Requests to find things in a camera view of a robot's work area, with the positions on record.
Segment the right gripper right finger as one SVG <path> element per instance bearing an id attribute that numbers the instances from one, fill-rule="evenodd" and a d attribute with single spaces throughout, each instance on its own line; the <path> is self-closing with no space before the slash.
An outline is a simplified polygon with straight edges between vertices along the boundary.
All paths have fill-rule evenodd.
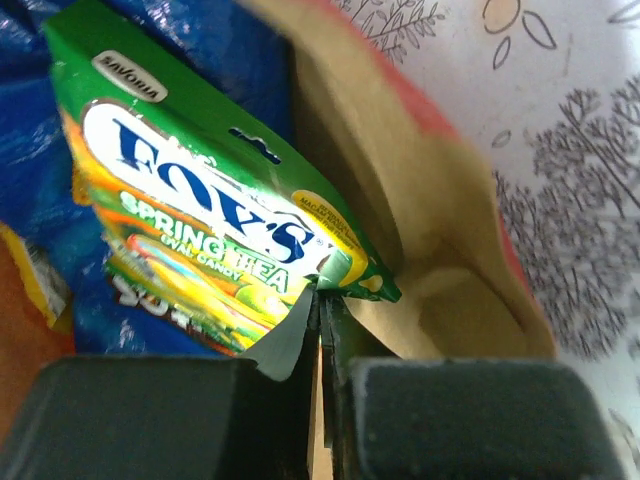
<path id="1" fill-rule="evenodd" d="M 320 304 L 325 443 L 337 479 L 621 479 L 590 389 L 555 362 L 404 360 Z"/>

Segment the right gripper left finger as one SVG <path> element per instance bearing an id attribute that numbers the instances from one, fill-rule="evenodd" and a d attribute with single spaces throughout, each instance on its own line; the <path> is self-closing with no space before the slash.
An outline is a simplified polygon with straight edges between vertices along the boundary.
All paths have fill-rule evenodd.
<path id="1" fill-rule="evenodd" d="M 307 479 L 319 313 L 306 289 L 234 358 L 75 356 L 36 378 L 5 479 Z"/>

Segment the green Fox's candy bag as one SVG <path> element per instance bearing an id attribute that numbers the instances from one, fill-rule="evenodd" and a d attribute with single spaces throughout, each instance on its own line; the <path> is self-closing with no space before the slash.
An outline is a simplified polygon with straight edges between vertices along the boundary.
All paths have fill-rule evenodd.
<path id="1" fill-rule="evenodd" d="M 99 1 L 44 33 L 114 284 L 217 350 L 271 332 L 305 289 L 401 294 L 345 200 L 294 148 Z"/>

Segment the small yellow snack packet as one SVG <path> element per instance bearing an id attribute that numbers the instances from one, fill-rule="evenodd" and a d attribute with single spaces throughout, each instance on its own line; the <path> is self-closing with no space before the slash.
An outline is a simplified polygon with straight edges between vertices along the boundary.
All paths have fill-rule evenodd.
<path id="1" fill-rule="evenodd" d="M 72 292 L 45 252 L 1 224 L 1 238 L 16 263 L 25 292 L 46 325 L 61 334 L 72 333 Z"/>

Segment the red paper bag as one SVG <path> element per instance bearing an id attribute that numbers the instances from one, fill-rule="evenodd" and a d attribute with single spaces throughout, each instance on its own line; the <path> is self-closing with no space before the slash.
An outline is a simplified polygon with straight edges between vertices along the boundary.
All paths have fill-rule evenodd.
<path id="1" fill-rule="evenodd" d="M 289 145 L 345 200 L 400 291 L 395 302 L 314 287 L 397 334 L 434 314 L 432 354 L 554 354 L 549 327 L 506 252 L 489 167 L 326 1 L 239 1 L 286 44 Z M 39 312 L 1 238 L 1 339 Z"/>

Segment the blue Doritos chip bag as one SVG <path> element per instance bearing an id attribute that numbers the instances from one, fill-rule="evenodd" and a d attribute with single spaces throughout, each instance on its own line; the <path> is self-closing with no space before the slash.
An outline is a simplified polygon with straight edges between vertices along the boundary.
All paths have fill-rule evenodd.
<path id="1" fill-rule="evenodd" d="M 80 354 L 235 355 L 304 288 L 285 41 L 233 1 L 5 1 L 1 227 Z"/>

